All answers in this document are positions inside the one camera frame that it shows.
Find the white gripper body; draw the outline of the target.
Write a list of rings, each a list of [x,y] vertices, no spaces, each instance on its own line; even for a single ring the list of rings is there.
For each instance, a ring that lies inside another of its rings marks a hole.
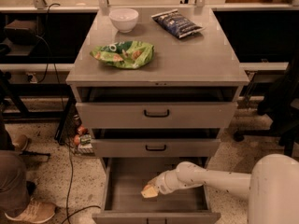
[[[165,171],[159,174],[154,184],[158,192],[162,194],[170,194],[178,190],[179,182],[176,171]]]

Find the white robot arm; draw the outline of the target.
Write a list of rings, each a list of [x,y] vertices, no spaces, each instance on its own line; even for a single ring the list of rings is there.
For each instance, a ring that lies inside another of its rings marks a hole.
[[[184,161],[151,179],[141,194],[153,198],[203,185],[246,199],[248,224],[299,224],[299,161],[280,154],[261,158],[249,174]]]

